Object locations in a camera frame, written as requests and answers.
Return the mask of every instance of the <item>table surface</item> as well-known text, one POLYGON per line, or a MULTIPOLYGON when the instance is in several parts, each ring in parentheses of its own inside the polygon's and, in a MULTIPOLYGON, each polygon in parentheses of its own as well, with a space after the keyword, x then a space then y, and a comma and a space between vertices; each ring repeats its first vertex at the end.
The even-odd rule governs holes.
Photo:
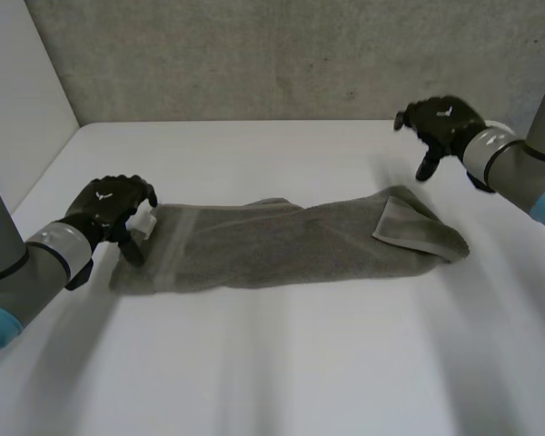
POLYGON ((92 124, 15 213, 24 237, 93 178, 163 203, 302 206, 409 186, 471 256, 421 277, 112 295, 117 249, 0 351, 0 434, 545 435, 545 229, 387 121, 92 124))

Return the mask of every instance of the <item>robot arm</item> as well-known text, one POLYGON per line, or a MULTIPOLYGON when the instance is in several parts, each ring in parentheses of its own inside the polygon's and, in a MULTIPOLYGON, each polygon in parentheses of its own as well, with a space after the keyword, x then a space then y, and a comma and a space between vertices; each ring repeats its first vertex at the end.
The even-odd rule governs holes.
POLYGON ((497 192, 545 224, 545 95, 525 141, 487 126, 460 98, 434 97, 398 113, 395 130, 410 127, 429 150, 416 178, 428 180, 440 159, 457 156, 478 189, 497 192))
POLYGON ((63 219, 23 242, 0 197, 0 348, 63 288, 73 290, 89 280, 98 243, 118 243, 128 262, 143 264, 125 225, 145 200, 157 205, 153 187, 137 176, 93 180, 63 219))

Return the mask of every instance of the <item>towel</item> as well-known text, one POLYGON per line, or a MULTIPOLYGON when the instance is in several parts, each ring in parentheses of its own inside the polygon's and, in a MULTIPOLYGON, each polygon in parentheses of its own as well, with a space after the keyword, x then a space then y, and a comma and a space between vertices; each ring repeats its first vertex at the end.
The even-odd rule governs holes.
POLYGON ((454 229, 403 186, 302 208, 283 198, 245 206, 161 204, 146 259, 120 258, 110 288, 121 294, 198 292, 217 286, 406 277, 469 254, 454 229))

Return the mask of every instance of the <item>gray wall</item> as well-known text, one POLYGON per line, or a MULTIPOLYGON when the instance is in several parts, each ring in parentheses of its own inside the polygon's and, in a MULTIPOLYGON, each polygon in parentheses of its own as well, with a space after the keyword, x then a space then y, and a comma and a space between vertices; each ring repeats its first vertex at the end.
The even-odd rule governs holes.
POLYGON ((545 0, 26 0, 81 124, 393 118, 453 93, 523 133, 545 0))

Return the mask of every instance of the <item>white wall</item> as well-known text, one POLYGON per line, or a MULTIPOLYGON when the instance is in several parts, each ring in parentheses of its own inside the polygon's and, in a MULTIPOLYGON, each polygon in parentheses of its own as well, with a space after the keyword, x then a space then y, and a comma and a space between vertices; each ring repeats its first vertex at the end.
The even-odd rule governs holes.
POLYGON ((0 0, 0 193, 12 211, 78 129, 23 0, 0 0))

